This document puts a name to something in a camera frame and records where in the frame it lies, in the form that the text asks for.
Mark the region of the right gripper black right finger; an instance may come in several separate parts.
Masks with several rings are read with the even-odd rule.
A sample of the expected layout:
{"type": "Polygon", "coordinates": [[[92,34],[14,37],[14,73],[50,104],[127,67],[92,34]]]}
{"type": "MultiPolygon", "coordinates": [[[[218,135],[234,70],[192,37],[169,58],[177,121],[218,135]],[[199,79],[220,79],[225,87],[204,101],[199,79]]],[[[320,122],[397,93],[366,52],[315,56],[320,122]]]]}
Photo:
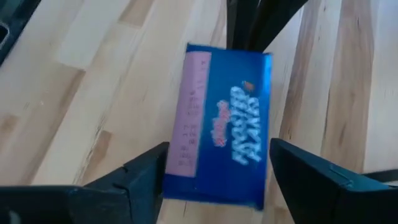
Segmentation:
{"type": "Polygon", "coordinates": [[[295,224],[398,224],[398,169],[357,174],[279,138],[269,155],[295,224]]]}

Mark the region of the blue cereal box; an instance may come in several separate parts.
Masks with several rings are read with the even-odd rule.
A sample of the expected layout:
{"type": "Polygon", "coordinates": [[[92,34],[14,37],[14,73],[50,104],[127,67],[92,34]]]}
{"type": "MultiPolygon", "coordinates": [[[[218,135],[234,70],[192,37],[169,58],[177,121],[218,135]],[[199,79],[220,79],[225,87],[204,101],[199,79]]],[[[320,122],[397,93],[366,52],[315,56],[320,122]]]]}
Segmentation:
{"type": "Polygon", "coordinates": [[[264,208],[272,55],[188,44],[166,198],[264,208]]]}

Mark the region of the black aluminium table frame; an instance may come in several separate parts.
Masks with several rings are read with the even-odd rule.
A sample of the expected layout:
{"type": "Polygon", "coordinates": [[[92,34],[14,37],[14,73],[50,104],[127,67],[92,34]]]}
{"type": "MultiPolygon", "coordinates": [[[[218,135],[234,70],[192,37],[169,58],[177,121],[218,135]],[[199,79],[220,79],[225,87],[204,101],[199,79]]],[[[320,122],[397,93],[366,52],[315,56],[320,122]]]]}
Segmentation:
{"type": "MultiPolygon", "coordinates": [[[[0,0],[0,66],[42,0],[0,0]]],[[[229,49],[260,52],[308,0],[226,0],[229,49]]]]}

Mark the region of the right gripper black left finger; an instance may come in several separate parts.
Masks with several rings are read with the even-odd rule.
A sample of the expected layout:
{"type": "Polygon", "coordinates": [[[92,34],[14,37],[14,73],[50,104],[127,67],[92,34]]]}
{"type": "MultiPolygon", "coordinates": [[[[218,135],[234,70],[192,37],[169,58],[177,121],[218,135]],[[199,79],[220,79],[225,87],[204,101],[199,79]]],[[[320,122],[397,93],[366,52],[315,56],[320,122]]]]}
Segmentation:
{"type": "Polygon", "coordinates": [[[72,224],[156,224],[168,142],[71,194],[72,224]]]}

